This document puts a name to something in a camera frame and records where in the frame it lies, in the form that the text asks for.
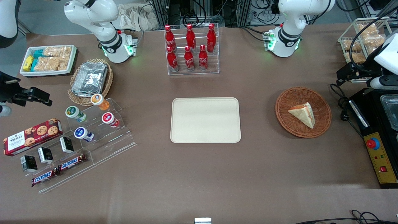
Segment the small black box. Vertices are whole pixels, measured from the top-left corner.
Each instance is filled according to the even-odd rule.
[[[61,137],[59,140],[61,141],[62,151],[66,153],[74,152],[72,140],[70,138]]]
[[[37,164],[34,156],[24,155],[23,157],[21,157],[21,164],[23,171],[26,172],[37,171]]]
[[[50,149],[40,147],[37,152],[39,153],[40,162],[48,164],[53,162],[54,159]]]

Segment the yellow control panel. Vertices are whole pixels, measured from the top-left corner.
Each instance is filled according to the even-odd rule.
[[[398,183],[378,132],[364,136],[379,183]]]

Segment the brown table surface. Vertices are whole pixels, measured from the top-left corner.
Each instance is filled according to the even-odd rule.
[[[345,63],[336,41],[347,27],[307,26],[300,48],[288,58],[265,52],[241,29],[224,28],[220,74],[201,78],[170,78],[164,33],[145,33],[136,57],[111,63],[114,80],[108,95],[122,107],[137,145],[44,195],[20,176],[18,162],[1,156],[0,221],[192,223],[194,217],[212,217],[215,224],[292,224],[350,217],[350,209],[396,221],[398,190],[378,188],[365,145],[340,121],[341,110],[329,90]],[[94,35],[28,36],[28,46],[75,45],[77,65],[106,59],[97,43]],[[11,105],[12,116],[0,119],[2,138],[48,118],[66,122],[70,76],[19,78],[23,87],[50,93],[53,106]],[[275,100],[293,86],[311,88],[329,103],[333,119],[324,135],[297,138],[278,123]],[[348,96],[363,87],[343,85]],[[171,108],[177,97],[237,98],[241,141],[172,143]]]

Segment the coca-cola bottle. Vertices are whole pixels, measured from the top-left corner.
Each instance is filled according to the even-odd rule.
[[[192,31],[192,24],[187,25],[187,45],[192,52],[196,51],[196,38],[195,33]]]
[[[207,33],[207,51],[213,52],[216,45],[216,33],[214,32],[214,24],[209,25],[209,32]]]
[[[202,71],[207,69],[207,52],[206,52],[206,46],[204,44],[200,45],[199,68]]]
[[[191,48],[189,46],[185,46],[185,66],[187,67],[188,71],[195,70],[195,65],[193,64],[193,55],[191,52]]]
[[[166,44],[168,47],[172,47],[173,52],[176,52],[177,46],[176,46],[176,40],[174,38],[174,34],[171,32],[170,26],[166,25],[164,26],[164,30],[166,30]]]
[[[172,47],[167,47],[167,61],[169,62],[169,67],[171,72],[176,72],[179,70],[179,66],[177,64],[177,57],[173,53]]]

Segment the wicker basket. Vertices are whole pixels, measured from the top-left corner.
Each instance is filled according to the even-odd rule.
[[[112,85],[112,80],[113,80],[113,72],[111,69],[111,66],[109,65],[108,62],[102,60],[102,59],[91,59],[88,60],[87,62],[93,62],[93,63],[104,63],[108,66],[108,72],[106,74],[106,80],[104,83],[104,87],[102,90],[102,96],[104,98],[106,98],[105,96],[108,94],[109,89],[111,88]],[[76,71],[73,73],[72,78],[70,79],[70,87],[73,86],[73,83],[76,80],[76,76],[79,73],[79,70],[81,68],[81,65],[76,69]],[[91,103],[90,97],[80,97],[80,96],[76,96],[75,94],[72,93],[72,89],[68,90],[68,96],[70,98],[71,101],[73,101],[74,103],[83,105],[83,106],[92,106],[93,104]]]
[[[315,117],[314,128],[311,129],[288,110],[296,105],[309,102]],[[275,104],[275,113],[281,125],[290,133],[302,138],[316,138],[330,127],[332,112],[328,103],[317,92],[305,87],[293,87],[279,95]]]

